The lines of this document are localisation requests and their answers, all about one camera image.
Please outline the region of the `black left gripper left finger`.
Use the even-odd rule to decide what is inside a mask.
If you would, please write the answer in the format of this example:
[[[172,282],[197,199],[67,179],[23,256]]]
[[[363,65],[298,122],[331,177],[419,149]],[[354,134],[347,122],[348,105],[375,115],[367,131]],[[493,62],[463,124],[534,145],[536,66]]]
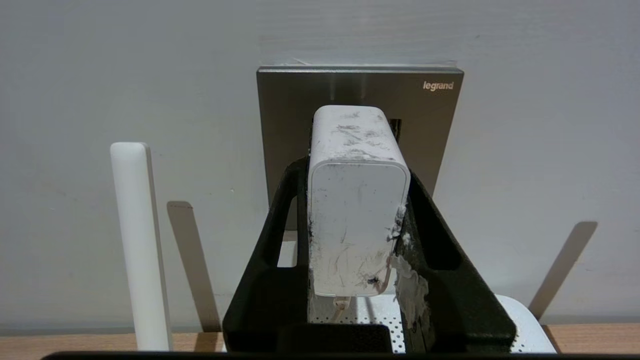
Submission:
[[[262,231],[222,320],[230,353],[273,353],[284,328],[307,323],[309,158],[291,162],[275,191]],[[297,256],[290,268],[278,267],[291,202],[296,202]]]

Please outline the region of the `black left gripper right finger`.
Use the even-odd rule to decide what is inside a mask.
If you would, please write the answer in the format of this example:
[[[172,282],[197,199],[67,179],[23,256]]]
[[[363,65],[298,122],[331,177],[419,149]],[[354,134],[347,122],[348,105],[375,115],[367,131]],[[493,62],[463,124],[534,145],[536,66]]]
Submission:
[[[407,353],[509,353],[517,328],[411,174],[394,250]]]

